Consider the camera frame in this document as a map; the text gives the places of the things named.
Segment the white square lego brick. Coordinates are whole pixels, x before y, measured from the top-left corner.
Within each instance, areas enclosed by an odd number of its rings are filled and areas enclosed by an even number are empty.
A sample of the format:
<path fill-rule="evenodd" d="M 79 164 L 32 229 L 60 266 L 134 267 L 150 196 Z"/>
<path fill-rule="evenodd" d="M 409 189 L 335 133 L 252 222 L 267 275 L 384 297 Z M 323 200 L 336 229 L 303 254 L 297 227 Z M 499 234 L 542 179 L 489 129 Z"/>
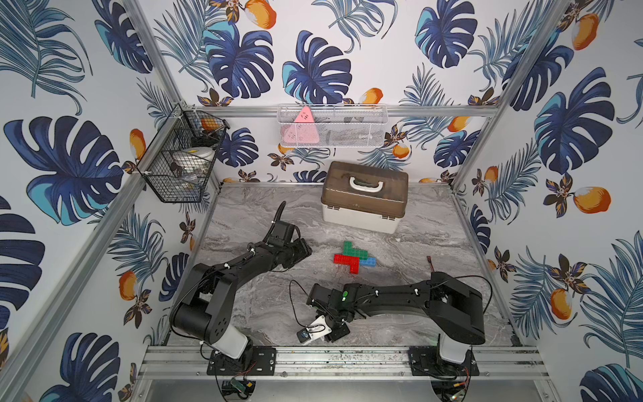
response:
<path fill-rule="evenodd" d="M 319 316 L 309 327 L 309 333 L 322 333 L 328 329 L 326 325 L 326 318 L 324 316 Z"/>

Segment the red lego brick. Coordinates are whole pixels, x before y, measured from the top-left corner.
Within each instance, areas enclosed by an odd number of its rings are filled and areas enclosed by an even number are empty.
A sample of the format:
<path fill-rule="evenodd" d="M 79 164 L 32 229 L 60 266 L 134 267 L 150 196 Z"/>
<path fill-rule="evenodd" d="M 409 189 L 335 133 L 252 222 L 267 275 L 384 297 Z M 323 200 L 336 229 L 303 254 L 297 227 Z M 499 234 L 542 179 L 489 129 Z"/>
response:
<path fill-rule="evenodd" d="M 359 260 L 355 260 L 350 264 L 349 272 L 352 275 L 357 275 L 359 273 L 360 263 Z"/>
<path fill-rule="evenodd" d="M 333 256 L 333 263 L 344 266 L 359 266 L 360 259 L 354 256 L 336 254 L 335 256 Z"/>

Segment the blue lego brick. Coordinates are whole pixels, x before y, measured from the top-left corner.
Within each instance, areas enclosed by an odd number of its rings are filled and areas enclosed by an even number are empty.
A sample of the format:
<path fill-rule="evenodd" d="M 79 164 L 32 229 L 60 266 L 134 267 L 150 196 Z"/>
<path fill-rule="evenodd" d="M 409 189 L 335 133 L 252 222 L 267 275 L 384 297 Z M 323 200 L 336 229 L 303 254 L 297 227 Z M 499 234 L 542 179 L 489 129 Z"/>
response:
<path fill-rule="evenodd" d="M 375 267 L 375 266 L 377 266 L 377 264 L 378 264 L 378 262 L 377 262 L 377 259 L 375 257 L 368 257 L 366 259 L 361 259 L 359 261 L 359 265 L 364 266 L 364 267 Z"/>

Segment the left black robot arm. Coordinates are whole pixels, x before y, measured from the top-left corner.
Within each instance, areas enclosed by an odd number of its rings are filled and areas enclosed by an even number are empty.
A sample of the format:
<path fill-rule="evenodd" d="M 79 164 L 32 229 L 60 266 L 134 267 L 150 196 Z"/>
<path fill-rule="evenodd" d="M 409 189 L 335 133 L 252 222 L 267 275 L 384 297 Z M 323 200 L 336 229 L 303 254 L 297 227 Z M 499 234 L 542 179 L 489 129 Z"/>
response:
<path fill-rule="evenodd" d="M 312 254 L 300 229 L 281 219 L 283 201 L 262 241 L 246 253 L 208 266 L 196 264 L 184 276 L 169 323 L 182 338 L 196 339 L 234 360 L 243 359 L 251 341 L 231 324 L 237 291 L 257 276 L 281 268 L 288 271 Z"/>

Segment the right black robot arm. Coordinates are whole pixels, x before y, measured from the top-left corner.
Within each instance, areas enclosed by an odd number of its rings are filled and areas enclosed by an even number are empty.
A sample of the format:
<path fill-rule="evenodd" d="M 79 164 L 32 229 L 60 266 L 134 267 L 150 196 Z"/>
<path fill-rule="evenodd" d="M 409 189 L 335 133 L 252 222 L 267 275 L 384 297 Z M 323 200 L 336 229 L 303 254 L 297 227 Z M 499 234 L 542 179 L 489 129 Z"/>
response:
<path fill-rule="evenodd" d="M 484 316 L 492 299 L 464 283 L 472 275 L 450 276 L 435 271 L 430 279 L 411 285 L 369 286 L 349 283 L 341 289 L 319 284 L 307 295 L 306 304 L 317 317 L 297 334 L 308 345 L 319 338 L 335 342 L 350 334 L 348 323 L 357 316 L 414 315 L 430 318 L 450 343 L 479 346 L 486 342 Z"/>

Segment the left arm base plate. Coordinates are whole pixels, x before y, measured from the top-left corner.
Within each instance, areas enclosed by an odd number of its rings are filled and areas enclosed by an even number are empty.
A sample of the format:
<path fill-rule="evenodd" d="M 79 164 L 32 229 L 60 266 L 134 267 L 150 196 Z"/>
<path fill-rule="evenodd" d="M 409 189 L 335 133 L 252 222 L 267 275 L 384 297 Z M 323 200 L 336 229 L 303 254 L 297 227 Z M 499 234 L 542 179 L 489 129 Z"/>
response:
<path fill-rule="evenodd" d="M 273 376 L 276 366 L 276 348 L 250 346 L 239 358 L 231 358 L 221 352 L 212 352 L 209 358 L 209 376 Z"/>

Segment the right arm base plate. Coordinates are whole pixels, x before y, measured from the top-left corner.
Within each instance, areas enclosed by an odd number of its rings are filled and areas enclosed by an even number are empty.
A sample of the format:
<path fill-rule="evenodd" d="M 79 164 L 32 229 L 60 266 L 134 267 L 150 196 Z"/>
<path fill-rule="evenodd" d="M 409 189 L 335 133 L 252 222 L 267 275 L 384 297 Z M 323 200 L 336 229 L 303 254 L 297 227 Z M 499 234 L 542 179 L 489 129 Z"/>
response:
<path fill-rule="evenodd" d="M 479 376 L 473 350 L 469 348 L 463 363 L 452 363 L 440 356 L 437 346 L 410 347 L 408 351 L 413 376 L 430 376 L 438 380 L 455 380 L 459 377 Z"/>

